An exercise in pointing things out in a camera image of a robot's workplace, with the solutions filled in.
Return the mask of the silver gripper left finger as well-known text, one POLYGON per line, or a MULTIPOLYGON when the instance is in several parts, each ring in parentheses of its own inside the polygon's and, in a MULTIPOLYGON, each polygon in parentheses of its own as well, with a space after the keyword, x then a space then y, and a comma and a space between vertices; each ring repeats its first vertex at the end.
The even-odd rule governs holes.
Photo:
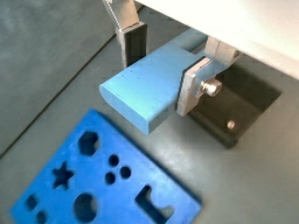
POLYGON ((123 66, 129 67, 145 56, 147 24, 137 15, 135 0, 101 0, 116 28, 123 66))

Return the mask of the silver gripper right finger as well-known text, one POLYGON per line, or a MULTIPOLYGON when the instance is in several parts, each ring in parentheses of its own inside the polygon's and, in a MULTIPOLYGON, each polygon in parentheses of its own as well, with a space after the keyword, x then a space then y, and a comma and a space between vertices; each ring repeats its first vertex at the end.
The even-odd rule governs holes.
POLYGON ((183 71, 181 87, 176 102, 176 112, 185 116, 199 103, 203 95, 213 97, 221 88, 216 80, 237 61, 241 52, 217 39, 208 37, 203 57, 183 71))

